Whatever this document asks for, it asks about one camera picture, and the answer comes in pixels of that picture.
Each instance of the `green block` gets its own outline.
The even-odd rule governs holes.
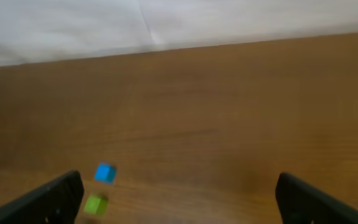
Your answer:
[[[103,215],[107,209],[108,200],[106,197],[91,195],[86,201],[84,212],[92,215]]]

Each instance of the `black object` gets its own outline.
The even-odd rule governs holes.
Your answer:
[[[357,210],[291,174],[280,174],[276,200],[284,224],[358,224]]]
[[[0,208],[0,224],[73,224],[84,196],[78,171],[23,195]]]

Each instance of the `brown wooden surface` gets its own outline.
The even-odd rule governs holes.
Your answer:
[[[281,223],[282,171],[358,209],[358,34],[0,68],[0,205],[70,169],[102,223]]]

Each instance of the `blue cube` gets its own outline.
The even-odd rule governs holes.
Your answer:
[[[94,179],[106,184],[112,184],[116,176],[116,168],[109,164],[99,164]]]

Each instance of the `cube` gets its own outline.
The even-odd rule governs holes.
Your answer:
[[[100,195],[91,195],[85,203],[84,212],[103,215],[107,209],[108,199]]]
[[[116,176],[116,168],[109,164],[100,164],[94,179],[106,184],[112,184]]]

